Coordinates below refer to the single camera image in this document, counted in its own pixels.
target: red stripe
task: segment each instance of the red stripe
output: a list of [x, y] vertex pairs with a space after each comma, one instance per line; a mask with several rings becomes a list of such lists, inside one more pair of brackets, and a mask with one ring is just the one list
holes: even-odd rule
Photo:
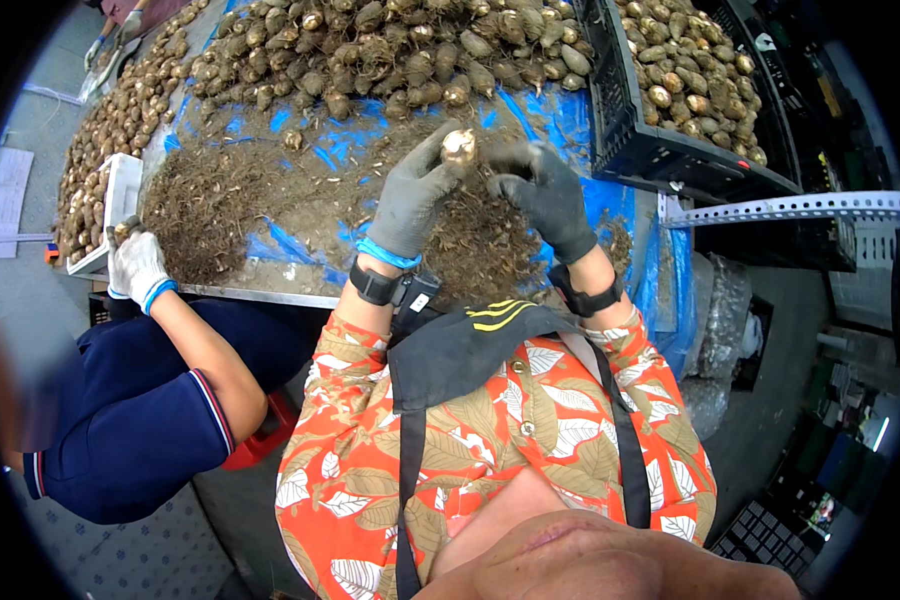
[[221, 408], [220, 402], [217, 401], [217, 395], [213, 392], [213, 389], [210, 387], [210, 384], [207, 383], [204, 374], [199, 368], [194, 368], [192, 372], [196, 375], [196, 378], [200, 380], [200, 383], [203, 384], [203, 389], [206, 390], [207, 396], [210, 397], [210, 402], [213, 402], [216, 416], [219, 418], [219, 422], [223, 424], [223, 433], [226, 434], [229, 451], [233, 452], [233, 450], [236, 449], [236, 444], [233, 443], [233, 435], [230, 433], [230, 423], [227, 422], [227, 415], [224, 414], [224, 409]]

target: yellow stripe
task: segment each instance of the yellow stripe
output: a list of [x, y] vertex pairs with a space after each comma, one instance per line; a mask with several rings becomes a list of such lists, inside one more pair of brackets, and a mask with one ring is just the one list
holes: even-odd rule
[[481, 310], [480, 312], [474, 312], [472, 310], [468, 310], [468, 311], [466, 311], [466, 316], [467, 317], [499, 317], [501, 315], [506, 315], [511, 310], [516, 308], [516, 306], [527, 306], [527, 305], [536, 306], [533, 302], [530, 302], [528, 300], [522, 300], [522, 303], [523, 304], [516, 302], [514, 304], [510, 304], [509, 306], [504, 307], [502, 310]]
[[527, 308], [528, 306], [537, 306], [537, 305], [534, 304], [533, 302], [527, 302], [526, 304], [524, 304], [524, 305], [521, 306], [520, 308], [517, 308], [516, 310], [514, 310], [513, 313], [512, 313], [509, 317], [504, 318], [501, 322], [495, 322], [495, 323], [490, 324], [490, 325], [486, 325], [486, 324], [483, 324], [483, 323], [481, 323], [481, 322], [475, 322], [475, 323], [473, 323], [473, 329], [474, 329], [474, 330], [477, 330], [477, 331], [496, 331], [496, 330], [499, 330], [499, 329], [503, 328], [503, 327], [504, 327], [507, 323], [509, 323], [510, 321], [513, 321], [514, 318], [515, 318], [518, 314], [520, 314], [520, 311], [523, 310], [524, 308]]

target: blue glove cuff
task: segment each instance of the blue glove cuff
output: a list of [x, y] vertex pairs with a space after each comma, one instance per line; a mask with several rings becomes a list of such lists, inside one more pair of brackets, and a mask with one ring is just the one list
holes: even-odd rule
[[149, 292], [146, 292], [146, 299], [144, 300], [143, 305], [144, 315], [146, 315], [147, 317], [150, 316], [150, 307], [156, 300], [156, 297], [163, 294], [167, 290], [173, 290], [174, 292], [177, 292], [177, 282], [173, 281], [172, 279], [164, 279], [160, 283], [150, 288]]
[[416, 267], [420, 264], [420, 260], [423, 258], [423, 254], [418, 254], [414, 258], [404, 258], [403, 256], [397, 256], [393, 252], [377, 246], [376, 242], [374, 242], [369, 237], [364, 237], [359, 242], [357, 242], [357, 250], [364, 254], [370, 255], [377, 260], [382, 260], [387, 264], [391, 264], [398, 269], [410, 269], [412, 267]]

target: black wristband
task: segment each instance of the black wristband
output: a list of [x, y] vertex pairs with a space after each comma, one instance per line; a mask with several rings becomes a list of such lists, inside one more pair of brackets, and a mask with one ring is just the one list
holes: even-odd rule
[[376, 270], [363, 270], [357, 264], [356, 259], [353, 260], [353, 266], [350, 267], [350, 283], [357, 288], [360, 298], [375, 306], [386, 306], [393, 303], [394, 295], [402, 281], [402, 276], [391, 279]]
[[564, 303], [573, 314], [589, 318], [603, 310], [608, 306], [615, 305], [620, 302], [624, 295], [624, 283], [619, 276], [613, 277], [613, 283], [605, 291], [597, 295], [585, 294], [584, 292], [575, 292], [570, 285], [570, 270], [566, 265], [557, 265], [547, 273], [547, 279], [550, 280], [553, 287], [563, 297]]

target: apron strap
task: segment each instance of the apron strap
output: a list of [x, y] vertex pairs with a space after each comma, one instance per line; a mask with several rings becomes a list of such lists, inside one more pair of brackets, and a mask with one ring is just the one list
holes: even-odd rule
[[414, 549], [410, 546], [404, 507], [417, 489], [423, 446], [426, 436], [427, 411], [419, 410], [400, 415], [400, 510], [396, 515], [396, 596], [410, 600], [420, 593], [420, 577]]
[[624, 491], [626, 524], [636, 529], [650, 529], [650, 484], [647, 482], [647, 466], [643, 462], [643, 450], [636, 437], [636, 427], [630, 409], [624, 404], [617, 380], [611, 372], [611, 363], [600, 347], [587, 338], [597, 356], [600, 370], [600, 387], [610, 397], [613, 423], [617, 428], [617, 446], [620, 447], [620, 486]]

